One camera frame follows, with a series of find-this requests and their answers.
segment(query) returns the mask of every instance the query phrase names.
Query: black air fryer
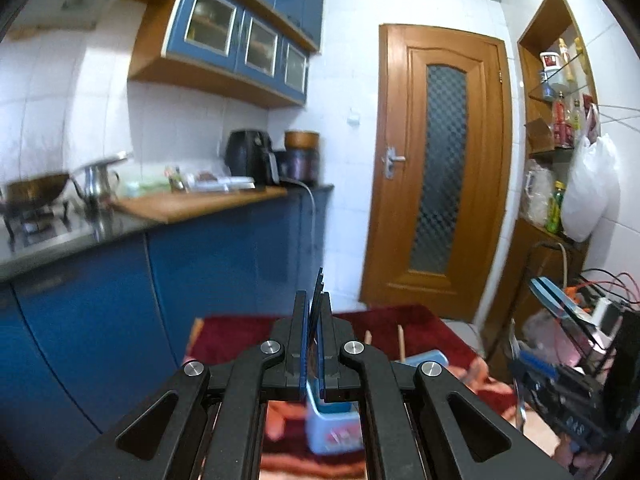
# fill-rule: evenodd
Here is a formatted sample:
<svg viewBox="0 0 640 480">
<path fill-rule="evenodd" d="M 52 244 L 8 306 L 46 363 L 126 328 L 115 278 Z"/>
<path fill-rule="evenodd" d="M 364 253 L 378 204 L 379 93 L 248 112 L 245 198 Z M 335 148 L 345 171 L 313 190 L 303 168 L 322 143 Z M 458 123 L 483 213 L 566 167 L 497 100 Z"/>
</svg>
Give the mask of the black air fryer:
<svg viewBox="0 0 640 480">
<path fill-rule="evenodd" d="M 225 164 L 232 176 L 250 176 L 257 187 L 280 183 L 271 138 L 265 132 L 231 132 L 226 144 Z"/>
</svg>

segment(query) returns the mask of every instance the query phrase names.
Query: metal kettle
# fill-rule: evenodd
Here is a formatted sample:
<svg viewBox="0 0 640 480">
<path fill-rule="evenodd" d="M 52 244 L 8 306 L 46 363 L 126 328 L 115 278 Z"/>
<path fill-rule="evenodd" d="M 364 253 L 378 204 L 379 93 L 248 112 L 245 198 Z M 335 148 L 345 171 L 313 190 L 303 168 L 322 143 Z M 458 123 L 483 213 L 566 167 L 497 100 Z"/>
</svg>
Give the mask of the metal kettle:
<svg viewBox="0 0 640 480">
<path fill-rule="evenodd" d="M 100 207 L 101 205 L 111 202 L 114 197 L 114 192 L 109 182 L 110 174 L 116 177 L 118 184 L 120 183 L 120 176 L 115 171 L 108 171 L 108 166 L 118 162 L 124 162 L 131 155 L 131 153 L 119 152 L 113 156 L 96 160 L 75 170 L 72 173 L 71 179 L 82 201 L 91 208 Z M 84 171 L 84 189 L 81 189 L 78 181 L 74 177 L 74 174 L 80 173 L 81 171 Z"/>
</svg>

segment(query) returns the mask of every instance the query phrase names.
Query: white cable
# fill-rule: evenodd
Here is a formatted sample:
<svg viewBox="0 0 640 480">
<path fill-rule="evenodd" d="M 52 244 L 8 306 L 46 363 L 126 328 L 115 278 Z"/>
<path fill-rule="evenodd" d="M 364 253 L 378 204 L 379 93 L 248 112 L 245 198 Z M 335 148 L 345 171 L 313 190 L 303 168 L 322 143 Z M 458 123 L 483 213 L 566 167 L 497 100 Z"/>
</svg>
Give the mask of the white cable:
<svg viewBox="0 0 640 480">
<path fill-rule="evenodd" d="M 280 177 L 281 182 L 289 182 L 290 184 L 295 184 L 296 186 L 300 186 L 306 189 L 306 192 L 309 193 L 309 198 L 311 199 L 311 278 L 315 283 L 315 276 L 318 274 L 318 269 L 314 267 L 314 246 L 316 244 L 316 200 L 314 199 L 314 194 L 311 193 L 309 186 L 307 186 L 304 182 L 300 182 L 295 178 L 287 178 L 285 176 Z"/>
<path fill-rule="evenodd" d="M 562 274 L 562 290 L 566 289 L 566 279 L 567 279 L 567 259 L 566 259 L 566 249 L 564 248 L 564 245 L 562 245 L 560 242 L 558 242 L 558 245 L 560 246 L 560 250 L 562 251 L 562 268 L 563 268 L 563 274 Z"/>
</svg>

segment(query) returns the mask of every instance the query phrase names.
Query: wooden cutting board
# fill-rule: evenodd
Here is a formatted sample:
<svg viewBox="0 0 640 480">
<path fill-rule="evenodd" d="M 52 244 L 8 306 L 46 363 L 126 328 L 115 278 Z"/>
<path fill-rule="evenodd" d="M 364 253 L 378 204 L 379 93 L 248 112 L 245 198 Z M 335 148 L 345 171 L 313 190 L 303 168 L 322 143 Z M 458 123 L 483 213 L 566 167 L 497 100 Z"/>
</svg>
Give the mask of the wooden cutting board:
<svg viewBox="0 0 640 480">
<path fill-rule="evenodd" d="M 135 216 L 172 224 L 225 209 L 286 196 L 282 187 L 243 190 L 232 193 L 156 193 L 138 198 L 124 198 L 114 207 Z"/>
</svg>

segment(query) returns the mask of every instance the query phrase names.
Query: glass pane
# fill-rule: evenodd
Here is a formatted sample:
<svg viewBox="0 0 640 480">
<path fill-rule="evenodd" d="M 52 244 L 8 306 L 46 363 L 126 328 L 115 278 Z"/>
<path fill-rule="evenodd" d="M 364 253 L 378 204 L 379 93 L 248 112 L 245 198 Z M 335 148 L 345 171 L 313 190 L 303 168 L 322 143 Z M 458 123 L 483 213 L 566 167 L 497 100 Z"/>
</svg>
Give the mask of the glass pane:
<svg viewBox="0 0 640 480">
<path fill-rule="evenodd" d="M 246 63 L 273 76 L 278 35 L 252 19 Z"/>
<path fill-rule="evenodd" d="M 453 245 L 465 167 L 466 75 L 460 70 L 428 67 L 426 137 L 410 268 L 443 274 Z"/>
<path fill-rule="evenodd" d="M 234 14 L 235 7 L 220 0 L 196 0 L 186 39 L 228 56 Z"/>
<path fill-rule="evenodd" d="M 284 82 L 298 90 L 305 91 L 306 57 L 294 48 L 287 49 L 287 73 Z"/>
</svg>

